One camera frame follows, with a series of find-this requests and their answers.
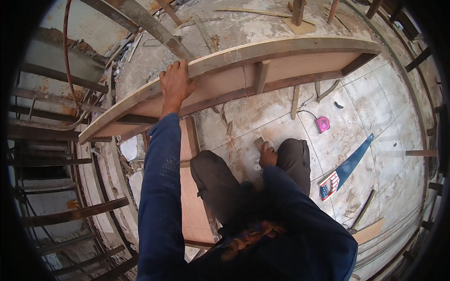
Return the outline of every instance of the blue long sleeve shirt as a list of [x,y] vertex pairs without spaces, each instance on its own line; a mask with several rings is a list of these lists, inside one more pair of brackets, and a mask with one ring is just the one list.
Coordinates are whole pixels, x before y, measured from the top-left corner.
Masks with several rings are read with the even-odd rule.
[[277,166],[268,166],[263,177],[286,232],[274,239],[261,239],[231,262],[221,261],[224,249],[214,247],[187,264],[181,230],[178,116],[165,116],[148,134],[152,138],[144,162],[139,206],[137,280],[248,280],[248,276],[267,278],[274,272],[279,274],[278,280],[350,278],[358,251],[355,239]]

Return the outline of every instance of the concrete floor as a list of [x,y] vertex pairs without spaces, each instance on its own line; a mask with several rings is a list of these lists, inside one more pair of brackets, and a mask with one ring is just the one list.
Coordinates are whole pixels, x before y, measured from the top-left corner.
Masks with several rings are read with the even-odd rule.
[[[326,0],[308,2],[304,18],[316,22],[317,31],[307,35],[349,36],[381,43],[363,20],[343,4],[339,5],[338,16],[351,32],[336,20],[327,25],[322,6],[330,4],[331,1]],[[282,18],[213,11],[223,7],[289,12],[286,1],[281,0],[192,0],[176,13],[181,19],[192,13],[197,13],[201,18],[223,18],[205,24],[211,36],[219,36],[219,50],[294,35]],[[368,10],[368,6],[359,7]],[[373,21],[385,31],[404,65],[409,63],[406,50],[390,27],[378,15]],[[169,30],[175,29],[175,24],[166,14],[161,16],[161,22]],[[183,36],[182,43],[192,53],[209,54],[195,25],[181,28],[175,34]],[[176,59],[163,46],[143,47],[143,42],[151,38],[150,34],[144,33],[132,61],[119,64],[120,74],[116,77],[118,100],[156,78],[167,64]],[[419,102],[425,108],[425,124],[431,128],[432,112],[424,86],[416,71],[412,71],[409,77],[420,95]],[[321,92],[333,83],[333,80],[321,81]],[[413,211],[424,199],[423,158],[406,157],[404,152],[423,147],[411,93],[401,78],[398,66],[383,49],[374,60],[340,79],[338,87],[320,103],[316,102],[313,83],[301,85],[298,104],[305,103],[302,109],[330,119],[331,128],[325,133],[319,134],[314,119],[308,113],[298,113],[295,120],[291,119],[292,98],[293,87],[290,87],[223,104],[226,119],[233,121],[231,135],[226,134],[220,115],[211,108],[194,113],[200,148],[221,156],[238,181],[249,179],[258,184],[261,183],[261,169],[258,165],[259,154],[253,145],[256,138],[262,136],[276,149],[286,138],[307,140],[311,157],[310,198],[345,227],[352,225],[370,191],[375,189],[376,197],[357,227],[362,229],[380,218],[386,219],[382,229],[384,233],[359,248],[354,273],[362,280],[368,279],[409,239],[417,227],[415,219],[419,217],[418,212]],[[336,108],[335,101],[344,108]],[[339,192],[322,202],[317,183],[338,167],[371,133],[376,138],[350,178]]]

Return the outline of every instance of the tile floor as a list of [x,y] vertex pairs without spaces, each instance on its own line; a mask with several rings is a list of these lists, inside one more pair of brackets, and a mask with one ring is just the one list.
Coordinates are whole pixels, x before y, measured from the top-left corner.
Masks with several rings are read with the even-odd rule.
[[[334,80],[321,81],[321,92],[333,83]],[[377,192],[357,229],[384,217],[382,232],[386,233],[360,247],[361,261],[387,245],[399,233],[392,227],[422,200],[423,158],[406,157],[404,152],[422,146],[414,105],[403,80],[381,55],[340,79],[338,87],[320,103],[316,101],[314,83],[301,85],[300,93],[298,104],[305,103],[302,109],[316,116],[328,117],[329,130],[319,134],[313,116],[307,112],[291,119],[293,87],[289,87],[225,103],[226,119],[233,121],[229,136],[219,114],[210,108],[197,112],[194,116],[201,150],[212,150],[221,156],[238,181],[251,180],[262,186],[259,153],[253,141],[263,137],[277,149],[287,138],[307,140],[310,198],[333,219],[350,227],[371,190]],[[344,108],[338,109],[335,101]],[[329,200],[321,201],[317,183],[371,133],[375,139],[349,179]],[[379,260],[385,261],[379,258],[357,272],[370,277],[382,267],[379,268]]]

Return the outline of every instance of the hand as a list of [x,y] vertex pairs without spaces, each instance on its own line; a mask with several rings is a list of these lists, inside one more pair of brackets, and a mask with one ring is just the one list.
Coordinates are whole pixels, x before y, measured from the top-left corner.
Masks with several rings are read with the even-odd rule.
[[259,152],[261,153],[259,166],[261,166],[262,169],[266,169],[269,165],[277,165],[278,154],[274,151],[273,147],[269,147],[269,142],[265,142]]
[[188,76],[188,62],[182,59],[169,64],[166,71],[159,73],[164,104],[160,119],[169,113],[179,113],[181,103],[195,90],[195,82]]

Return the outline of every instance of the leg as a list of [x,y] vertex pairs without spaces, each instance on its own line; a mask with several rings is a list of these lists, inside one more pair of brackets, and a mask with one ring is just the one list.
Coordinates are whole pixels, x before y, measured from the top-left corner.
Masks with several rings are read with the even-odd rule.
[[282,168],[307,196],[310,194],[310,155],[306,140],[286,139],[278,148],[277,166]]
[[191,174],[197,184],[198,196],[223,225],[250,200],[251,189],[240,186],[225,161],[209,150],[191,160]]

